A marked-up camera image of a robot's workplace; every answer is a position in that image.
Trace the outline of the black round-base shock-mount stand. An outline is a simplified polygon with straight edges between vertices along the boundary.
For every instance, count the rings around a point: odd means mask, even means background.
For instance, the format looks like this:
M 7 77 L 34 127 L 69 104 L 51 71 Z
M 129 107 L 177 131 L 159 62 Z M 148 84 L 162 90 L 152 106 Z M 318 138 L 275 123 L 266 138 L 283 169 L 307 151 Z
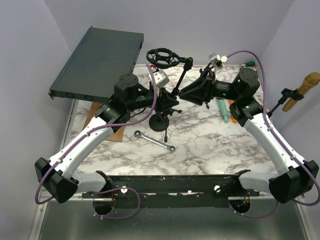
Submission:
M 156 113 L 149 119 L 149 127 L 155 132 L 163 132 L 169 126 L 169 118 L 164 113 Z

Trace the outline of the mint green toy microphone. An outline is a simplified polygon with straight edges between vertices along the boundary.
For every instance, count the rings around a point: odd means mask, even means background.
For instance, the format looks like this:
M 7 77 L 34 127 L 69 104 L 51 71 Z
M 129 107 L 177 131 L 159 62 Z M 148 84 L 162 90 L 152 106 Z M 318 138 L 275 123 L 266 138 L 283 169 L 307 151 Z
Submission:
M 216 100 L 217 100 L 217 104 L 218 104 L 222 119 L 225 123 L 227 123 L 229 121 L 229 116 L 228 116 L 228 111 L 227 111 L 225 101 L 222 98 L 217 98 Z

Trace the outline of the black tripod shock-mount stand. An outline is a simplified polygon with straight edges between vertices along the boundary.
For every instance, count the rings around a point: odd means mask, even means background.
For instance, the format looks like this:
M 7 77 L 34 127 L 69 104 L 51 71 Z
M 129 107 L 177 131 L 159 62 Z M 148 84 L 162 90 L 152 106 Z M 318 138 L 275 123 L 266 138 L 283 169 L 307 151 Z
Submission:
M 171 94 L 172 97 L 176 97 L 178 100 L 178 94 L 180 92 L 179 87 L 187 71 L 193 67 L 193 58 L 179 56 L 177 53 L 167 48 L 155 48 L 146 53 L 146 59 L 149 63 L 151 63 L 150 66 L 155 69 L 154 72 L 163 70 L 166 73 L 169 78 L 169 83 L 165 85 L 164 88 Z M 183 71 L 180 77 L 177 77 L 173 74 L 171 69 L 174 69 L 179 64 L 183 64 Z M 179 114 L 182 113 L 181 110 L 173 107 L 167 117 L 169 118 L 169 116 L 172 116 L 174 112 Z

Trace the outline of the orange toy microphone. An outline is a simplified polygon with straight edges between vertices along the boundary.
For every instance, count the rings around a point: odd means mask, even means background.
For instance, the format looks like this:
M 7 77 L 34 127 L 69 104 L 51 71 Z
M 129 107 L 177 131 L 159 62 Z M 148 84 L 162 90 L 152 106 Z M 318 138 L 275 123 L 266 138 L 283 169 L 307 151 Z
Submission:
M 233 103 L 235 103 L 234 100 L 229 100 L 229 106 L 231 106 Z M 233 117 L 233 115 L 231 115 L 231 119 L 233 123 L 237 123 L 238 121 Z

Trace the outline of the black tripod clip stand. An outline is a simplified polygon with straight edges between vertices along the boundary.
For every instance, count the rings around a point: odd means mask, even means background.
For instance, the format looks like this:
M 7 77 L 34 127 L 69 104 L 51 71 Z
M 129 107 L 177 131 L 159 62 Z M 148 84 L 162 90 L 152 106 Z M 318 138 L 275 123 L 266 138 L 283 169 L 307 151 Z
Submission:
M 203 76 L 208 76 L 209 74 L 212 74 L 212 73 L 214 73 L 211 69 L 210 69 L 210 67 L 209 67 L 209 64 L 203 69 L 203 71 L 202 71 L 202 75 Z M 210 109 L 210 107 L 209 107 L 209 103 L 208 104 L 205 104 L 205 106 L 206 106 L 206 108 L 209 110 Z

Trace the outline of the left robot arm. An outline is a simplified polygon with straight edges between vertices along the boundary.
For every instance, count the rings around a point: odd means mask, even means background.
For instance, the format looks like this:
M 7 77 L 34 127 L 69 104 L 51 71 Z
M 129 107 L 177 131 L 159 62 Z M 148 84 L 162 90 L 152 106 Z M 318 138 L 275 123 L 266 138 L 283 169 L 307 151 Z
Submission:
M 34 166 L 39 181 L 35 202 L 41 204 L 39 193 L 46 189 L 59 203 L 69 200 L 74 194 L 100 192 L 110 181 L 101 172 L 76 173 L 79 165 L 104 140 L 117 133 L 121 127 L 130 126 L 131 112 L 149 108 L 154 111 L 159 91 L 169 83 L 162 71 L 150 74 L 151 82 L 146 89 L 132 73 L 123 74 L 114 86 L 110 100 L 102 104 L 96 115 L 82 132 L 65 148 L 49 159 L 39 158 Z

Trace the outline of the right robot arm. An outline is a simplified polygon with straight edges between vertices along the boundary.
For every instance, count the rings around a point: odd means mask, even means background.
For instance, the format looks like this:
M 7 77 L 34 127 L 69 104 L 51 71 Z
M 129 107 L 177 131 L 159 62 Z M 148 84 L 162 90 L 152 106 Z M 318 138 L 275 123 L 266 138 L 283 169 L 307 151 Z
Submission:
M 268 175 L 246 171 L 239 176 L 243 189 L 270 193 L 281 204 L 294 200 L 310 191 L 319 171 L 318 164 L 306 161 L 279 134 L 254 94 L 260 87 L 255 70 L 241 67 L 233 82 L 215 79 L 209 67 L 201 70 L 200 77 L 179 92 L 179 98 L 201 106 L 213 98 L 233 100 L 231 115 L 262 146 L 277 171 Z

